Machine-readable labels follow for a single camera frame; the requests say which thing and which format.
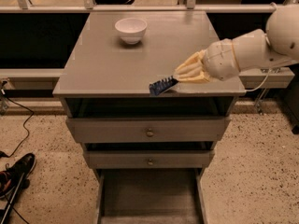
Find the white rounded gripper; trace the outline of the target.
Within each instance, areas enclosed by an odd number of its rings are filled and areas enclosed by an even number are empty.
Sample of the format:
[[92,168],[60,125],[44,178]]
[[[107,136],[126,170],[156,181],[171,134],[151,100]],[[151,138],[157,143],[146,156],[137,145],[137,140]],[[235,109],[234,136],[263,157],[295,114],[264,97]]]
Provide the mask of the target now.
[[175,69],[173,77],[181,83],[205,84],[237,77],[239,73],[233,42],[223,39],[212,43],[206,50],[196,51]]

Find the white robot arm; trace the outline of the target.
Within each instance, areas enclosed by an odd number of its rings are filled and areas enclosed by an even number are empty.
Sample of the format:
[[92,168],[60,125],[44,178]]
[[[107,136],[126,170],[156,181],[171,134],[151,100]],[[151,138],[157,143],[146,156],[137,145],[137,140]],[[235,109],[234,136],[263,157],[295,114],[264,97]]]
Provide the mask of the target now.
[[299,6],[277,7],[264,30],[223,39],[195,52],[175,69],[174,79],[208,83],[250,69],[273,69],[299,61]]

